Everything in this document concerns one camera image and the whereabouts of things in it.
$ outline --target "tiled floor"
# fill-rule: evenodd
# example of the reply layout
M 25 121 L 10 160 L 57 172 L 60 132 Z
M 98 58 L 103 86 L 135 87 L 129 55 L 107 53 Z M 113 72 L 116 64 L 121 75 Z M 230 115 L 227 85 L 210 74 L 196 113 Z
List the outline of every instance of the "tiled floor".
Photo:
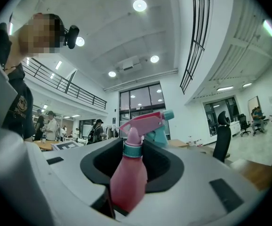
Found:
M 265 133 L 259 131 L 253 136 L 251 127 L 249 136 L 240 133 L 231 139 L 229 150 L 230 157 L 228 160 L 236 161 L 239 158 L 255 161 L 258 163 L 271 165 L 272 164 L 272 122 L 265 125 Z

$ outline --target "fluorescent light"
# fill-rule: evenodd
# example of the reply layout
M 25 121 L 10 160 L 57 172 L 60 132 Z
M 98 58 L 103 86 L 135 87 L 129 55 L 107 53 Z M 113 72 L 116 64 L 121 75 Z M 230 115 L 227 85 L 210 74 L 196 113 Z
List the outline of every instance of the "fluorescent light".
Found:
M 137 12 L 142 12 L 142 11 L 145 11 L 146 10 L 146 2 L 143 1 L 143 0 L 136 0 L 134 3 L 133 3 L 133 8 L 137 11 Z
M 59 62 L 57 63 L 57 65 L 56 65 L 56 70 L 60 67 L 61 63 L 62 63 L 62 61 L 59 61 Z
M 82 37 L 77 37 L 75 44 L 79 47 L 83 46 L 85 44 L 85 40 Z
M 113 71 L 111 71 L 111 72 L 109 72 L 109 76 L 110 76 L 110 77 L 115 77 L 115 76 L 116 76 L 116 73 L 113 72 Z
M 263 23 L 264 28 L 268 31 L 268 33 L 272 36 L 272 24 L 268 20 L 265 20 Z
M 9 35 L 12 35 L 13 33 L 13 26 L 14 26 L 13 23 L 9 24 L 9 33 L 8 33 Z
M 232 88 L 233 88 L 233 86 L 223 87 L 223 88 L 218 88 L 217 91 L 226 90 L 226 89 L 232 89 Z
M 252 85 L 252 83 L 245 84 L 245 85 L 243 85 L 243 87 L 247 87 L 249 85 Z
M 159 61 L 159 57 L 157 56 L 157 55 L 153 55 L 152 57 L 151 57 L 151 62 L 152 63 L 156 63 L 156 62 L 158 62 Z

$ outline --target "spray bottle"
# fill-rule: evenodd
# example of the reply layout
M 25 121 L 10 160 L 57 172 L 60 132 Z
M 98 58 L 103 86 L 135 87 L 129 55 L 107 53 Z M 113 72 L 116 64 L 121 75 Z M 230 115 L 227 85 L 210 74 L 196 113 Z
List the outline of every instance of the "spray bottle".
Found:
M 164 120 L 174 117 L 172 111 L 154 112 L 141 115 L 129 120 L 120 126 L 120 130 L 128 135 L 123 147 L 122 159 L 110 181 L 112 202 L 130 212 L 144 197 L 145 186 L 147 183 L 147 172 L 142 162 L 142 142 L 141 137 L 153 131 L 157 138 L 164 140 L 162 133 L 164 130 Z M 131 129 L 126 131 L 124 128 L 130 125 Z

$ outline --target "balcony railing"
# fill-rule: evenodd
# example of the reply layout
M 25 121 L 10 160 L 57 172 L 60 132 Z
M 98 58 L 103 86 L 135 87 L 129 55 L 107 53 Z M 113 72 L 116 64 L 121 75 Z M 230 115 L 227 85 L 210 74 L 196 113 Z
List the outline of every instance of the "balcony railing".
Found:
M 22 62 L 22 65 L 23 65 L 25 73 L 40 80 L 42 83 L 45 83 L 87 104 L 94 105 L 104 110 L 106 109 L 107 102 L 105 100 L 73 84 L 69 80 L 58 75 L 56 72 L 48 69 L 45 65 L 41 64 L 39 61 L 33 58 L 30 58 L 27 64 L 27 60 L 25 59 Z
M 208 31 L 209 13 L 212 7 L 212 0 L 193 1 L 193 26 L 190 53 L 180 87 L 185 93 L 193 74 L 197 68 L 200 57 L 204 53 Z

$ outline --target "ceiling light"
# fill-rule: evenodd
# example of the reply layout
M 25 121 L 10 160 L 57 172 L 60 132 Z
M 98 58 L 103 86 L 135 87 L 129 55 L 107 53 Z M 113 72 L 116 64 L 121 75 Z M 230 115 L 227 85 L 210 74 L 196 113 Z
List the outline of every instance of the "ceiling light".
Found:
M 76 38 L 76 41 L 75 41 L 75 44 L 77 45 L 77 46 L 83 46 L 84 44 L 85 44 L 85 41 L 84 41 L 84 39 L 82 38 L 82 37 L 77 37 Z
M 243 87 L 247 87 L 249 85 L 252 85 L 252 83 L 245 84 L 245 85 L 243 85 Z
M 268 33 L 272 36 L 272 25 L 268 20 L 265 20 L 263 23 L 264 28 L 268 31 Z
M 217 91 L 232 89 L 232 88 L 233 88 L 233 86 L 228 86 L 228 87 L 218 88 Z
M 8 32 L 9 35 L 12 35 L 13 33 L 13 26 L 14 26 L 13 23 L 9 24 L 9 32 Z
M 110 77 L 115 77 L 115 76 L 116 76 L 116 73 L 115 73 L 114 71 L 111 71 L 111 72 L 109 72 L 109 76 L 110 76 Z
M 156 63 L 158 61 L 159 61 L 159 57 L 157 55 L 154 55 L 154 56 L 151 57 L 151 62 L 152 63 Z
M 142 12 L 142 11 L 145 11 L 146 10 L 146 2 L 143 1 L 143 0 L 136 0 L 134 3 L 133 3 L 133 8 L 137 11 L 137 12 Z
M 57 65 L 56 65 L 56 70 L 60 67 L 61 63 L 62 63 L 62 61 L 59 61 L 59 62 L 57 63 Z

